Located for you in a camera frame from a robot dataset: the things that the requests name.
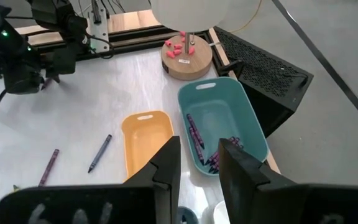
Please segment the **white table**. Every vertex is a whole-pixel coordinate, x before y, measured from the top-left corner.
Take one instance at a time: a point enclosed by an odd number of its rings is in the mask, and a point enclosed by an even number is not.
[[[215,69],[202,79],[215,78]],[[121,123],[133,113],[166,112],[181,136],[179,205],[192,209],[200,223],[211,223],[214,206],[223,200],[219,177],[196,170],[188,150],[177,103],[188,82],[162,69],[160,49],[94,59],[76,64],[33,95],[6,95],[0,104],[0,199],[12,191],[37,186],[54,149],[59,156],[46,185],[120,184],[126,179]],[[0,92],[3,90],[0,80]],[[88,167],[108,134],[108,150],[92,173]]]

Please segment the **tray handle hole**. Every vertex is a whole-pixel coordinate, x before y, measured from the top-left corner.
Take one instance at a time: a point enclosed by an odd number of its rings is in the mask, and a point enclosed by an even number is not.
[[[216,86],[216,83],[207,83],[207,84],[201,84],[201,85],[196,86],[196,89],[197,90],[204,90],[206,88],[212,88],[214,86]]]
[[[153,115],[145,115],[145,116],[140,116],[140,117],[138,117],[137,119],[139,120],[139,121],[141,121],[141,120],[144,120],[144,119],[150,119],[150,118],[152,118],[153,117]]]

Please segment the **orange tray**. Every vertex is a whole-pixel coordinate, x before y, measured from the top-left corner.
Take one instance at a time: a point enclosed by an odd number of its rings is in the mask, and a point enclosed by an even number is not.
[[[127,179],[136,174],[173,136],[171,119],[162,111],[128,116],[121,126],[125,139]]]

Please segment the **round wooden stand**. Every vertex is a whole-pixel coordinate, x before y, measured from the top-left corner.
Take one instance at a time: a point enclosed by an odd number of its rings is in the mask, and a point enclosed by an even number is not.
[[[195,52],[191,55],[185,53],[185,43],[181,41],[182,36],[174,36],[170,40],[171,47],[166,44],[161,49],[162,67],[164,70],[174,78],[180,80],[195,80],[201,78],[208,71],[212,62],[212,50],[209,44],[201,37],[194,36],[194,45],[190,44],[190,47],[195,48]],[[175,44],[182,44],[180,55],[176,55],[175,58],[167,56],[167,51],[174,50]]]

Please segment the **teal basket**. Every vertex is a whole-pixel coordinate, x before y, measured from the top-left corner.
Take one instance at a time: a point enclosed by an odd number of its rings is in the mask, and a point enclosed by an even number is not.
[[[214,78],[183,86],[178,93],[185,131],[195,166],[206,175],[210,165],[202,165],[198,159],[187,114],[193,118],[204,142],[201,149],[207,161],[217,150],[220,138],[239,138],[242,150],[264,162],[269,149],[251,103],[241,84],[233,78]]]

